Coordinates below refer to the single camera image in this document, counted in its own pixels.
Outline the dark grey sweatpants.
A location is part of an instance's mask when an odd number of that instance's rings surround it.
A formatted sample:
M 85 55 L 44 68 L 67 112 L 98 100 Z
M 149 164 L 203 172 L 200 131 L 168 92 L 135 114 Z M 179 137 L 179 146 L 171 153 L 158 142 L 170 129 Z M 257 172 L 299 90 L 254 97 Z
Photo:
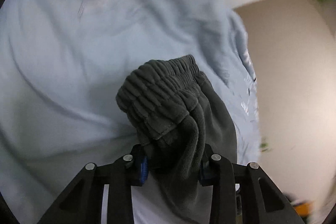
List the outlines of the dark grey sweatpants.
M 237 161 L 235 125 L 191 55 L 151 60 L 125 79 L 116 102 L 137 130 L 169 209 L 199 223 L 205 195 L 198 174 L 205 146 Z

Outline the blue floral duvet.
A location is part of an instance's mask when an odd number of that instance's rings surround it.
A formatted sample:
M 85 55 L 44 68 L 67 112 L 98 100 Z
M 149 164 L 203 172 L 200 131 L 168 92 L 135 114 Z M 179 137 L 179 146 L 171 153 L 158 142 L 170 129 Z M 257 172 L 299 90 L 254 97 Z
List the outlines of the blue floral duvet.
M 256 76 L 242 0 L 5 0 L 1 7 L 1 193 L 37 223 L 87 162 L 138 141 L 116 102 L 149 60 L 191 55 L 225 103 L 232 137 L 207 138 L 239 164 L 258 161 Z

